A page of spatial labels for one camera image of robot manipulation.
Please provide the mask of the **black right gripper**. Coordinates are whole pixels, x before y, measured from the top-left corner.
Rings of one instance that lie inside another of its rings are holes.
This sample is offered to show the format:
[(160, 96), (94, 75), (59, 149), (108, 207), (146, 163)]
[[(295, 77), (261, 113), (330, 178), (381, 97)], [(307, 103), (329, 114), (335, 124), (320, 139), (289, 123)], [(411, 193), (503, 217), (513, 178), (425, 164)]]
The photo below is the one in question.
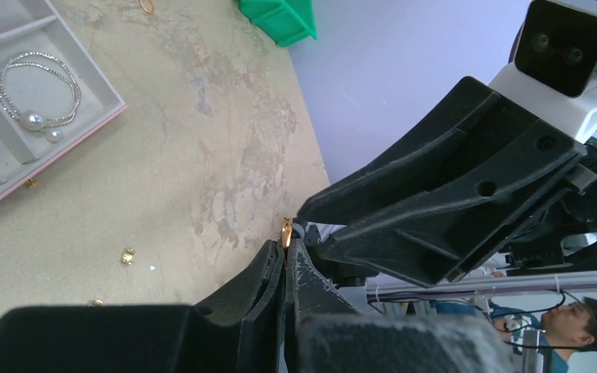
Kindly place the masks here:
[[(363, 267), (423, 288), (455, 281), (506, 246), (552, 204), (583, 146), (542, 120), (500, 145), (490, 133), (442, 163), (440, 186), (339, 225), (313, 248), (315, 258)], [(584, 171), (597, 176), (597, 139)], [(597, 179), (567, 191), (504, 248), (509, 274), (597, 270)]]

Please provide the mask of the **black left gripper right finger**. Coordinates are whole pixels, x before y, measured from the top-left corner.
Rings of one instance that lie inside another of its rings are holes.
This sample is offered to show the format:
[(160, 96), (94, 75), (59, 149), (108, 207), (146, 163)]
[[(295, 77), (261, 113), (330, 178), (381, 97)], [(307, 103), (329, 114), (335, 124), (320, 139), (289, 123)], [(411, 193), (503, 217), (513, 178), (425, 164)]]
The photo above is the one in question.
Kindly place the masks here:
[(301, 239), (287, 250), (284, 358), (290, 372), (512, 372), (485, 320), (387, 316), (352, 305), (314, 267)]

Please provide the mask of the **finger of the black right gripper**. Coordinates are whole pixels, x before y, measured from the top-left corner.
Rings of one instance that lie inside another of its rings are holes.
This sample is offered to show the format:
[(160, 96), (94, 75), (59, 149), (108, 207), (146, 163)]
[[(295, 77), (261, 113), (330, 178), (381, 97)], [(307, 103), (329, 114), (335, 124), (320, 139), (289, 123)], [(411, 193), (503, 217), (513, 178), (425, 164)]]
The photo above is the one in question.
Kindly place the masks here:
[(442, 163), (464, 150), (473, 136), (489, 132), (490, 143), (500, 145), (535, 120), (528, 110), (466, 76), (381, 155), (309, 197), (297, 216), (349, 225), (439, 187)]

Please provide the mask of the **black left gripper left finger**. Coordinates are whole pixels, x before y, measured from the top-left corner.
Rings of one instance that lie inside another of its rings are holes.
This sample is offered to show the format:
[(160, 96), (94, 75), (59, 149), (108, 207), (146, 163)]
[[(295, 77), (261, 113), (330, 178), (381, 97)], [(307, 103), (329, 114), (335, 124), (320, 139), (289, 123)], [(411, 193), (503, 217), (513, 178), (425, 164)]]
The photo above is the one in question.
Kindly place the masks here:
[(13, 309), (0, 318), (0, 372), (275, 372), (284, 260), (265, 242), (195, 305)]

